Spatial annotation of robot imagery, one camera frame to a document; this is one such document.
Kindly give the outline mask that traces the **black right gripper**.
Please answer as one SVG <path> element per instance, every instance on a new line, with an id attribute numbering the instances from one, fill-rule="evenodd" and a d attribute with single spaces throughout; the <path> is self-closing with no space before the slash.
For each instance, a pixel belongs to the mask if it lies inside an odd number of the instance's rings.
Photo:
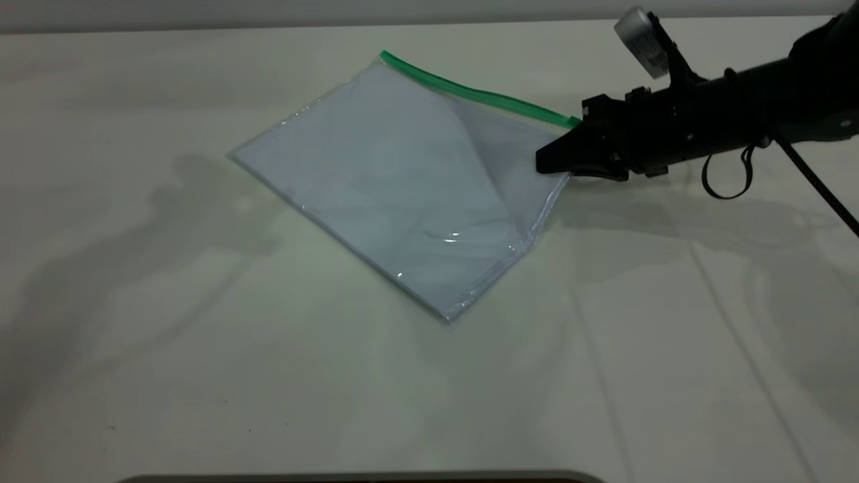
<path id="1" fill-rule="evenodd" d="M 580 178 L 626 182 L 631 174 L 654 178 L 668 174 L 660 149 L 664 129 L 674 119 L 675 90 L 638 87 L 623 100 L 598 95 L 582 102 L 583 124 L 535 154 L 540 174 L 570 173 Z"/>

